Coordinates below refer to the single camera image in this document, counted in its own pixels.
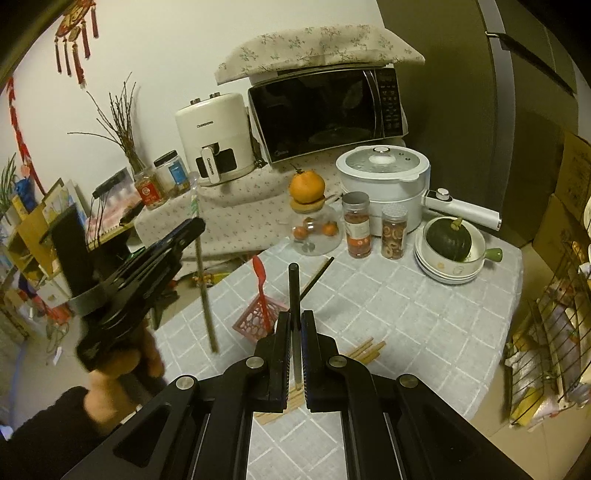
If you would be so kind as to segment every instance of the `bamboo stick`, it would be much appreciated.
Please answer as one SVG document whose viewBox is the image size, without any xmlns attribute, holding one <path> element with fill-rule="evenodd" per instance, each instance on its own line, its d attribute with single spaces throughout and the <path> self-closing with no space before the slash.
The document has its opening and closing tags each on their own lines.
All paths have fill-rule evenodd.
<svg viewBox="0 0 591 480">
<path fill-rule="evenodd" d="M 345 356 L 348 356 L 349 358 L 357 357 L 361 352 L 363 352 L 365 349 L 367 349 L 372 344 L 373 341 L 374 341 L 374 337 L 369 337 L 366 341 L 364 341 L 357 348 L 354 348 L 349 353 L 346 353 Z"/>
</svg>

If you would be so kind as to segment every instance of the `plastic jar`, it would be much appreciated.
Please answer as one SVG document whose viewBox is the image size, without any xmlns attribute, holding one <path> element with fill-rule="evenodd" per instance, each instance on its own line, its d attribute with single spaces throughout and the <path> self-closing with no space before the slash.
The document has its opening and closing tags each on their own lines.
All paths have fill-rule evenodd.
<svg viewBox="0 0 591 480">
<path fill-rule="evenodd" d="M 345 193 L 342 203 L 349 255 L 365 258 L 371 253 L 369 196 L 364 192 Z"/>
<path fill-rule="evenodd" d="M 134 174 L 135 189 L 142 197 L 144 205 L 148 210 L 154 210 L 166 203 L 166 194 L 158 180 L 156 172 L 147 167 Z"/>
<path fill-rule="evenodd" d="M 176 150 L 155 160 L 154 167 L 168 198 L 178 197 L 189 190 L 189 176 Z"/>
<path fill-rule="evenodd" d="M 404 255 L 408 210 L 395 203 L 382 209 L 382 256 L 397 260 Z"/>
<path fill-rule="evenodd" d="M 324 255 L 340 245 L 343 239 L 339 214 L 324 198 L 313 204 L 291 202 L 290 239 L 294 250 L 314 257 Z"/>
</svg>

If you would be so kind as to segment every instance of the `small orange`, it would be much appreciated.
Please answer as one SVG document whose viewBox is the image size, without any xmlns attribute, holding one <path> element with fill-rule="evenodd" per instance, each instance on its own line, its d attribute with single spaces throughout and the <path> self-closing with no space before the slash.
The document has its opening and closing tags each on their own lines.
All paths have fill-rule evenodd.
<svg viewBox="0 0 591 480">
<path fill-rule="evenodd" d="M 336 222 L 328 222 L 322 226 L 322 233 L 326 236 L 335 236 L 339 233 L 339 227 Z"/>
<path fill-rule="evenodd" d="M 293 236 L 296 240 L 305 240 L 306 237 L 308 236 L 308 230 L 306 229 L 306 227 L 303 227 L 303 226 L 295 227 L 291 231 L 291 233 L 293 234 Z"/>
</svg>

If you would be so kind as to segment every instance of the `black sleeve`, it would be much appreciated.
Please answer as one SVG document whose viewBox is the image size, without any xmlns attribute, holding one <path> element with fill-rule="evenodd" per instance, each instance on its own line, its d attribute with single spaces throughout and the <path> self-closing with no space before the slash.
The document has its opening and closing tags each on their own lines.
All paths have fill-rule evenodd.
<svg viewBox="0 0 591 480">
<path fill-rule="evenodd" d="M 32 480 L 59 480 L 99 446 L 104 437 L 83 406 L 87 392 L 83 387 L 69 389 L 14 432 L 6 445 L 11 463 Z"/>
</svg>

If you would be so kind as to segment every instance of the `stacked plate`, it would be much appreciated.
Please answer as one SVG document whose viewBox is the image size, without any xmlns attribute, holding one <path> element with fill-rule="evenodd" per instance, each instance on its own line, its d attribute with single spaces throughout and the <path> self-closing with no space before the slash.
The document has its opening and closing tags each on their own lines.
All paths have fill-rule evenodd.
<svg viewBox="0 0 591 480">
<path fill-rule="evenodd" d="M 423 242 L 425 241 L 422 232 L 417 232 L 415 235 L 415 243 L 414 243 L 414 255 L 417 259 L 418 266 L 421 268 L 425 275 L 431 277 L 433 280 L 437 280 L 438 282 L 445 283 L 446 285 L 461 285 L 463 283 L 468 283 L 471 280 L 474 280 L 476 276 L 482 270 L 484 266 L 484 262 L 480 267 L 473 273 L 469 275 L 448 275 L 441 271 L 439 271 L 435 266 L 430 265 L 421 254 L 423 251 Z"/>
</svg>

